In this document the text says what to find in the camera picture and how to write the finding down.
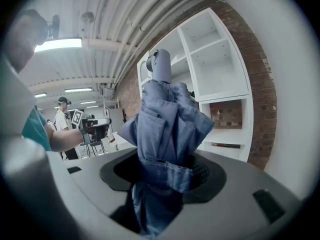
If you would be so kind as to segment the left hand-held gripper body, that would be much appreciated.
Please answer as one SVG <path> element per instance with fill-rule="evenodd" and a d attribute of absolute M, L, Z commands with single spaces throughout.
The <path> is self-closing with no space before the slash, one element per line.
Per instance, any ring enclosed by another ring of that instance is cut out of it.
<path fill-rule="evenodd" d="M 84 136 L 89 134 L 98 142 L 106 136 L 109 126 L 112 124 L 110 118 L 96 119 L 81 110 L 75 109 L 71 123 L 79 129 Z"/>

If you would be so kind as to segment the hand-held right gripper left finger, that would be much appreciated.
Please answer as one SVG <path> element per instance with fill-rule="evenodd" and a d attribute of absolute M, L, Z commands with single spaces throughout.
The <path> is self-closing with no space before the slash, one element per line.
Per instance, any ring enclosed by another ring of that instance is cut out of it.
<path fill-rule="evenodd" d="M 68 173 L 62 199 L 73 214 L 90 207 L 109 218 L 130 217 L 131 187 L 138 177 L 137 152 L 127 148 L 110 154 L 63 162 Z"/>

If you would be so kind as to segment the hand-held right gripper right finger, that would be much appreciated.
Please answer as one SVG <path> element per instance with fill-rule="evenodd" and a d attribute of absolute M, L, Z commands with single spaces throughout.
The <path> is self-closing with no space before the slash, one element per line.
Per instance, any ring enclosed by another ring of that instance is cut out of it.
<path fill-rule="evenodd" d="M 270 240 L 302 206 L 299 198 L 250 163 L 197 150 L 207 181 L 187 194 L 182 211 L 161 240 Z"/>

